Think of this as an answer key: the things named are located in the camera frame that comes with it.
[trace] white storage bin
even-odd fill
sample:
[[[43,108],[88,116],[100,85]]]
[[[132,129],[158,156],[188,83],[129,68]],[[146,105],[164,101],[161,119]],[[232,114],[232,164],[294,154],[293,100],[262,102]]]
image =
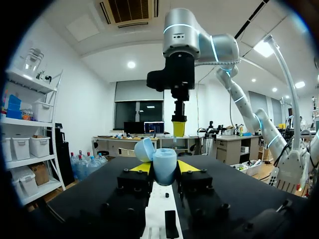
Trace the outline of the white storage bin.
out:
[[[33,117],[39,122],[52,122],[52,108],[53,105],[44,102],[34,102],[32,104]]]
[[[253,176],[257,173],[259,173],[259,170],[261,169],[262,162],[260,161],[257,165],[254,165],[252,167],[248,166],[248,162],[244,162],[244,165],[248,167],[246,174],[249,176]]]
[[[233,129],[227,129],[225,130],[225,135],[233,135],[234,130]]]
[[[20,199],[24,198],[24,194],[21,188],[21,184],[20,184],[20,180],[17,178],[15,180],[12,180],[12,185],[16,191],[16,193],[18,194],[18,197]]]
[[[246,165],[242,164],[242,163],[234,164],[234,165],[231,165],[230,167],[234,167],[234,166],[235,166],[235,168],[238,171],[240,171],[242,173],[246,173],[247,172],[248,167]]]
[[[12,138],[14,151],[17,160],[30,158],[29,140],[30,138]]]
[[[240,151],[241,151],[242,153],[248,153],[248,152],[249,152],[249,147],[241,146],[241,147],[240,147]]]
[[[23,190],[29,197],[38,192],[38,186],[35,182],[35,174],[28,166],[17,168],[16,175],[19,177]]]
[[[40,158],[48,156],[50,137],[30,138],[30,153]]]
[[[12,161],[11,148],[10,148],[10,139],[11,138],[3,138],[2,141],[1,141],[3,155],[4,155],[4,160],[6,162]]]

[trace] wooden floor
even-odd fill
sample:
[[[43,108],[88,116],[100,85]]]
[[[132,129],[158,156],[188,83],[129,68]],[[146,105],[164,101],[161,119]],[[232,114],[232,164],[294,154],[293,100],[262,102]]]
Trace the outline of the wooden floor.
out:
[[[271,173],[271,171],[273,170],[273,168],[274,168],[274,166],[273,166],[272,163],[273,163],[273,161],[271,161],[271,164],[265,164],[265,163],[263,163],[260,172],[259,172],[258,174],[256,174],[256,175],[254,175],[253,177],[256,178],[256,179],[259,179],[259,180],[260,180],[260,179],[263,179],[263,178],[265,178],[265,177],[267,177],[267,176]],[[262,180],[262,181],[265,182],[265,183],[267,183],[267,182],[268,182],[268,178],[266,178],[266,179],[264,179],[264,180]],[[66,186],[66,189],[68,189],[68,188],[74,186],[74,185],[77,184],[77,183],[78,183],[78,181],[76,180],[75,182],[73,182],[73,183],[71,183],[70,185]],[[297,191],[297,192],[295,193],[295,195],[303,196],[303,195],[306,193],[307,188],[308,188],[308,186],[305,188],[305,190],[304,190],[303,192]],[[62,193],[62,192],[63,192],[63,190],[62,190],[62,188],[60,187],[60,188],[58,188],[58,189],[56,189],[56,190],[54,190],[54,191],[52,191],[52,192],[46,194],[46,195],[44,196],[44,199],[45,199],[46,202],[49,202],[50,200],[52,200],[54,197],[56,197],[57,195],[59,195],[59,194]],[[33,207],[32,204],[28,204],[28,205],[26,205],[26,207],[28,208],[29,211],[34,210],[34,207]]]

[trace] computer monitor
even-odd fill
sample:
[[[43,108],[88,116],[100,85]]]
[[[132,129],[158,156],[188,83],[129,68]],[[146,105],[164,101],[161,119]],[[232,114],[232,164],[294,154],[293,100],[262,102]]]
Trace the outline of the computer monitor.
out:
[[[144,122],[124,122],[125,133],[144,133]]]
[[[144,130],[145,133],[164,133],[164,122],[145,122]]]

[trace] glass jar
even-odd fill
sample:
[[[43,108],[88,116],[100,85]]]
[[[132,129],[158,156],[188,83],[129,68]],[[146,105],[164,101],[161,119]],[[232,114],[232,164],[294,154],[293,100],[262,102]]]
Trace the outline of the glass jar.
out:
[[[23,70],[28,75],[34,76],[38,69],[44,54],[37,48],[30,48],[28,55],[25,58]]]

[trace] black table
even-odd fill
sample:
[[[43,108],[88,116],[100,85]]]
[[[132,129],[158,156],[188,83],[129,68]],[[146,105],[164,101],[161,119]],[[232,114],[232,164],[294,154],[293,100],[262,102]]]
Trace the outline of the black table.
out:
[[[217,194],[224,203],[231,205],[229,211],[231,220],[247,220],[265,209],[277,209],[286,199],[293,202],[292,208],[298,213],[307,202],[304,198],[269,186],[210,156],[195,155],[179,159],[198,169],[207,169],[213,177],[213,187]],[[141,162],[136,158],[116,157],[84,181],[59,194],[48,204],[64,219],[79,216],[81,209],[98,216],[100,205],[108,199],[117,186],[117,176],[124,168],[131,169],[139,164]],[[188,226],[183,216],[175,182],[172,187],[181,228],[185,233]]]

